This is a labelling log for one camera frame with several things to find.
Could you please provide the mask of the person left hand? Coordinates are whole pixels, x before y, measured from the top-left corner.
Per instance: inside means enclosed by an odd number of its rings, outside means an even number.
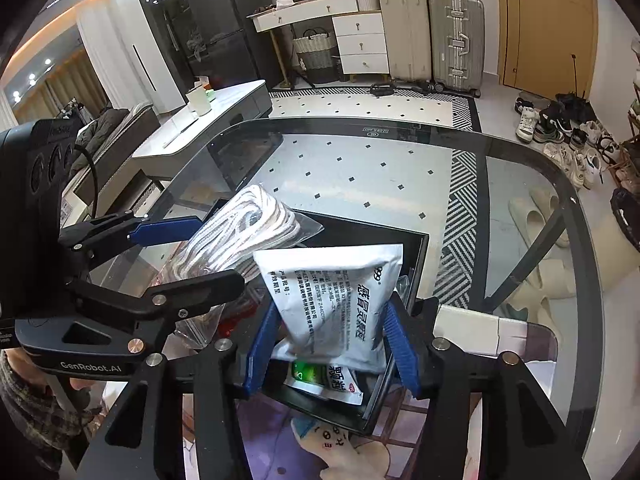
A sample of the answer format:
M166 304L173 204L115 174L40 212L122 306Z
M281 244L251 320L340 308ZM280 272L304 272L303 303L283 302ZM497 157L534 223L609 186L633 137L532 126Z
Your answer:
M81 410L95 410L103 408L103 393L106 382L86 378L70 378L72 401Z

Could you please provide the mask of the person left plaid forearm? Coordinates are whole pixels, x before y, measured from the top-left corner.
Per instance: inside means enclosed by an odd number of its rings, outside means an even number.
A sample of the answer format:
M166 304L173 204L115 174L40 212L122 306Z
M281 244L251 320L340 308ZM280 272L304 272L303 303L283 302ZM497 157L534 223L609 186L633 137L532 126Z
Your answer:
M63 453L98 411L60 407L46 375L21 348L1 352L1 477L56 479Z

